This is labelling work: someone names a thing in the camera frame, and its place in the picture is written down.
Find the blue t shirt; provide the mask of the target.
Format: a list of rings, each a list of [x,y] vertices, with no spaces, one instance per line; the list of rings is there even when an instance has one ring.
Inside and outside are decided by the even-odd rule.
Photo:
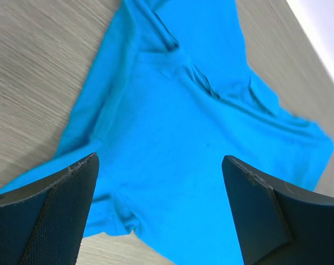
[[[122,1],[53,159],[1,193],[95,152],[85,236],[134,231],[176,264],[242,264],[223,158],[314,190],[333,150],[248,66],[234,1]]]

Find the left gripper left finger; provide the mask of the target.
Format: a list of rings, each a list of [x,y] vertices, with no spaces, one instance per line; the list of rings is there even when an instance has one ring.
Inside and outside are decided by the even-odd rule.
[[[98,168],[92,153],[0,194],[0,264],[75,264]]]

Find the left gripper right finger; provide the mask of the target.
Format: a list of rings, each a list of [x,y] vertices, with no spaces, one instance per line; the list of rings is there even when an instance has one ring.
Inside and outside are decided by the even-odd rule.
[[[222,173],[244,264],[334,264],[334,198],[234,156]]]

